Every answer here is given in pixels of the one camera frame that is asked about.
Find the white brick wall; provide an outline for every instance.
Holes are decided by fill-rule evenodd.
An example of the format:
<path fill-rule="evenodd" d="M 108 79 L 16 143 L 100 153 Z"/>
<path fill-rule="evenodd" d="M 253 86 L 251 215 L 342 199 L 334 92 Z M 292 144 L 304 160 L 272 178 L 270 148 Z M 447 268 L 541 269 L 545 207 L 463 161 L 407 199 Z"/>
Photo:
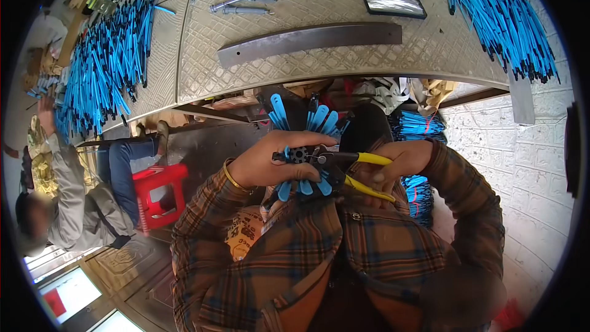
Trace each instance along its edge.
<path fill-rule="evenodd" d="M 501 198 L 506 228 L 504 283 L 509 297 L 516 297 L 526 314 L 559 263 L 573 206 L 566 192 L 562 119 L 573 101 L 569 65 L 542 0 L 529 1 L 545 28 L 561 80 L 561 84 L 554 78 L 531 85 L 535 125 L 514 124 L 510 96 L 441 111 L 448 123 L 448 145 L 468 159 Z M 440 214 L 447 210 L 442 200 L 435 200 L 437 206 L 434 229 L 450 239 L 454 220 Z"/>

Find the red plastic stool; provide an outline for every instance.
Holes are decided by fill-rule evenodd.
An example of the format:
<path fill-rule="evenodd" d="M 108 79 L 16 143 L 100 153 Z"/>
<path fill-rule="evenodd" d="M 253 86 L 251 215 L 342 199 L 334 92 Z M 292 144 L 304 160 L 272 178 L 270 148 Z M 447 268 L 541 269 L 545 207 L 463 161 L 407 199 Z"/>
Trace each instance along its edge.
<path fill-rule="evenodd" d="M 137 193 L 137 205 L 139 207 L 139 230 L 144 235 L 149 230 L 174 223 L 181 216 L 185 209 L 184 196 L 182 195 L 182 179 L 188 177 L 187 166 L 174 164 L 173 166 L 151 166 L 146 170 L 133 175 L 133 183 Z M 155 188 L 161 188 L 172 184 L 174 198 L 176 200 L 176 211 L 165 213 L 160 203 L 151 202 L 150 192 Z"/>

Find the shoe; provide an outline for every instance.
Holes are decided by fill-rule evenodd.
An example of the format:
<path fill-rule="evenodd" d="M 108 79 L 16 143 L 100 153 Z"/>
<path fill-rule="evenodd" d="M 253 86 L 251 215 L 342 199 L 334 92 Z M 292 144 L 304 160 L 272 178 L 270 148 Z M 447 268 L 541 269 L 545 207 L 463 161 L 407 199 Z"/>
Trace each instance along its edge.
<path fill-rule="evenodd" d="M 158 154 L 164 155 L 168 151 L 169 127 L 166 121 L 158 121 L 156 136 L 158 137 Z"/>
<path fill-rule="evenodd" d="M 146 136 L 146 128 L 141 123 L 138 123 L 137 126 L 135 126 L 135 132 L 139 138 L 145 138 Z"/>

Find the hand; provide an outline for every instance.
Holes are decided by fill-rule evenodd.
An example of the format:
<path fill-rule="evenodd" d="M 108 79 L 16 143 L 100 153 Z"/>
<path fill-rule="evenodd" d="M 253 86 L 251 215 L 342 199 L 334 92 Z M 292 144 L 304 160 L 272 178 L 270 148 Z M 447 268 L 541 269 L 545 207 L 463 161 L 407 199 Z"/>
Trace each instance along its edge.
<path fill-rule="evenodd" d="M 45 130 L 45 135 L 47 135 L 47 137 L 55 133 L 53 103 L 54 100 L 52 97 L 42 97 L 37 103 L 37 116 L 39 117 L 39 123 Z"/>
<path fill-rule="evenodd" d="M 258 143 L 227 166 L 232 178 L 243 188 L 272 186 L 289 180 L 321 181 L 320 173 L 308 163 L 286 164 L 273 161 L 273 153 L 285 146 L 296 148 L 307 145 L 337 143 L 328 135 L 310 131 L 271 131 Z"/>
<path fill-rule="evenodd" d="M 371 153 L 393 162 L 380 168 L 374 164 L 364 164 L 358 171 L 359 180 L 375 190 L 391 193 L 401 176 L 418 174 L 424 170 L 432 155 L 432 143 L 426 140 L 398 141 L 385 144 Z M 365 204 L 375 208 L 388 205 L 371 196 L 365 197 Z"/>

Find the brown plaid shirt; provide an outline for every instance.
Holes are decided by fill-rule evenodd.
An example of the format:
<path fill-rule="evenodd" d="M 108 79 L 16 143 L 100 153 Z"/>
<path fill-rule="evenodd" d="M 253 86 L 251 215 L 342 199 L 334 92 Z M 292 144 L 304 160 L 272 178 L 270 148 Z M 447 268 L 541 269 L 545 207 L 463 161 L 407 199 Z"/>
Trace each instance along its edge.
<path fill-rule="evenodd" d="M 421 174 L 457 219 L 454 251 L 462 263 L 501 279 L 505 231 L 499 197 L 459 154 L 438 141 L 433 144 L 432 158 Z M 177 328 L 281 330 L 279 315 L 287 315 L 282 313 L 321 283 L 343 240 L 367 292 L 379 300 L 416 306 L 421 285 L 445 267 L 450 247 L 407 214 L 401 185 L 394 195 L 395 210 L 364 207 L 352 199 L 289 210 L 242 261 L 234 262 L 224 243 L 226 228 L 248 197 L 223 170 L 214 174 L 174 228 Z"/>

